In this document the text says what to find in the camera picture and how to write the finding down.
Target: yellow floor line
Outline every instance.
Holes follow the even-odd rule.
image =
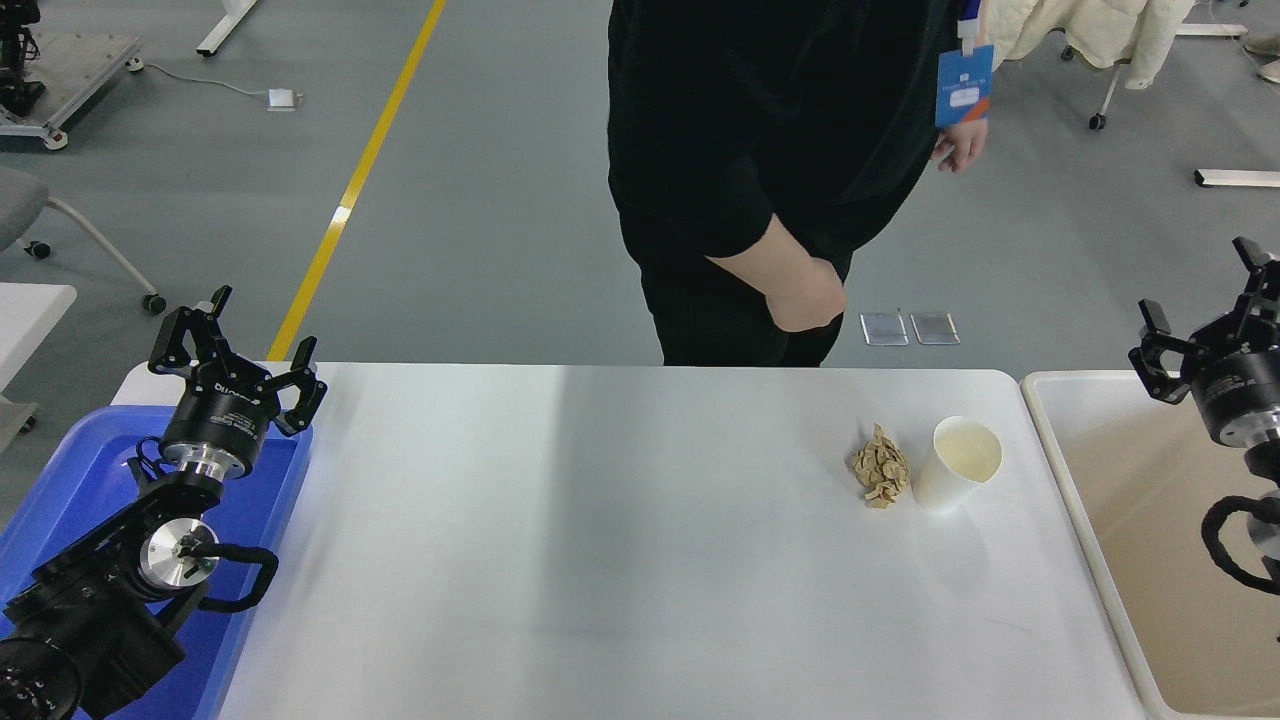
[[[280,323],[279,332],[275,333],[271,350],[266,354],[268,360],[284,360],[293,345],[293,340],[298,334],[298,328],[302,325],[302,319],[311,306],[311,300],[316,295],[320,279],[324,278],[324,273],[329,268],[329,260],[338,247],[338,241],[342,240],[342,233],[347,229],[347,220],[351,218],[351,211],[356,208],[356,201],[360,200],[361,191],[365,190],[369,170],[372,169],[374,163],[378,160],[378,154],[383,150],[383,141],[387,140],[387,132],[390,129],[392,122],[396,120],[396,113],[399,111],[401,101],[404,99],[404,92],[408,91],[410,82],[413,81],[413,72],[417,70],[417,64],[422,59],[422,51],[426,50],[426,44],[431,40],[435,23],[439,22],[440,13],[444,10],[444,3],[445,0],[435,0],[431,12],[426,15],[426,22],[422,23],[422,29],[417,33],[413,49],[410,50],[408,58],[404,60],[404,67],[401,68],[396,87],[392,88],[392,95],[387,99],[383,114],[378,118],[374,135],[369,137],[369,143],[365,145],[365,151],[360,155],[360,163],[356,164],[356,172],[352,173],[351,182],[347,183],[347,191],[342,193],[342,201],[338,202],[338,208],[333,211],[333,219],[329,220],[329,229],[325,231],[324,240],[320,241],[320,247],[311,259],[311,266],[307,268],[307,274],[303,275],[302,284],[298,286],[298,292],[293,296],[293,304],[289,305],[289,311],[284,315],[284,322]]]

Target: wooden shavings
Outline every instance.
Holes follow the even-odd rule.
[[[906,456],[884,437],[884,429],[876,425],[876,436],[852,457],[849,469],[869,492],[863,496],[869,507],[884,510],[906,488],[911,487],[911,469]]]

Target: id badge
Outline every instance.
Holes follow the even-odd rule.
[[[940,128],[987,117],[991,108],[991,65],[996,59],[992,45],[943,53],[938,59],[938,106],[934,122]]]

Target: caster wheel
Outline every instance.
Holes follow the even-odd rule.
[[[22,251],[31,255],[36,260],[44,260],[52,254],[52,250],[44,242],[32,242],[31,247],[23,247]]]
[[[147,313],[151,313],[152,315],[159,315],[160,313],[164,313],[164,309],[169,304],[164,301],[164,297],[160,297],[159,295],[142,296],[142,309],[146,310]]]
[[[61,150],[63,147],[67,147],[67,133],[60,129],[55,129],[49,133],[47,137],[42,138],[42,141],[45,143],[45,150]]]

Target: white jacket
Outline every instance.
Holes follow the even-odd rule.
[[[1020,60],[1053,29],[1096,68],[1132,60],[1125,87],[1151,86],[1194,0],[983,0],[996,67]]]

